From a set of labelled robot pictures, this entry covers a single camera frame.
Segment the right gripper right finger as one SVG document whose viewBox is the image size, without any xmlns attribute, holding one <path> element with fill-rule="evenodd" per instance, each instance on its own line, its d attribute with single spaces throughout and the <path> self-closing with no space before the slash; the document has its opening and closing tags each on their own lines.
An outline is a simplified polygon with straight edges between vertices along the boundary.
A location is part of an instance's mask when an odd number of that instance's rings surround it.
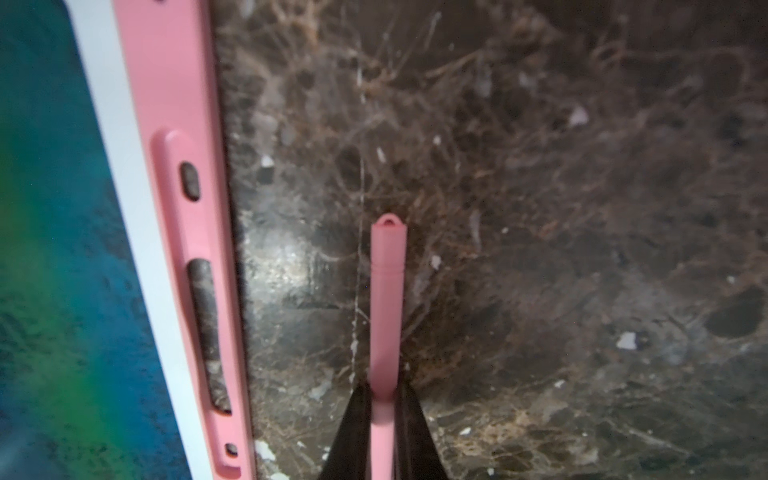
<svg viewBox="0 0 768 480">
<path fill-rule="evenodd" d="M 417 394 L 405 380 L 395 393 L 393 470 L 397 480 L 448 480 Z"/>
</svg>

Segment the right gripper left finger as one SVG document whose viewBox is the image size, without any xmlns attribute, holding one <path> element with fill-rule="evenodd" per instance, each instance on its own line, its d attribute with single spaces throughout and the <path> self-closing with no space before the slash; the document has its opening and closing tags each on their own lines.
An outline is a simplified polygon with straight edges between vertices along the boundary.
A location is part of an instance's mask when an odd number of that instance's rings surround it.
<svg viewBox="0 0 768 480">
<path fill-rule="evenodd" d="M 353 390 L 319 480 L 370 478 L 372 392 L 367 382 Z"/>
</svg>

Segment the pink stylus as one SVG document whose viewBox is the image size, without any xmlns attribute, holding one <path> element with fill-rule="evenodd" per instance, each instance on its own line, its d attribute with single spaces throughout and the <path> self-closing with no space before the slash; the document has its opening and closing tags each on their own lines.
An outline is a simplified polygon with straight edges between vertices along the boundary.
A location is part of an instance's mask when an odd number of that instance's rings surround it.
<svg viewBox="0 0 768 480">
<path fill-rule="evenodd" d="M 395 390 L 399 378 L 407 226 L 392 213 L 371 228 L 370 362 L 372 391 L 370 470 L 394 477 Z"/>
</svg>

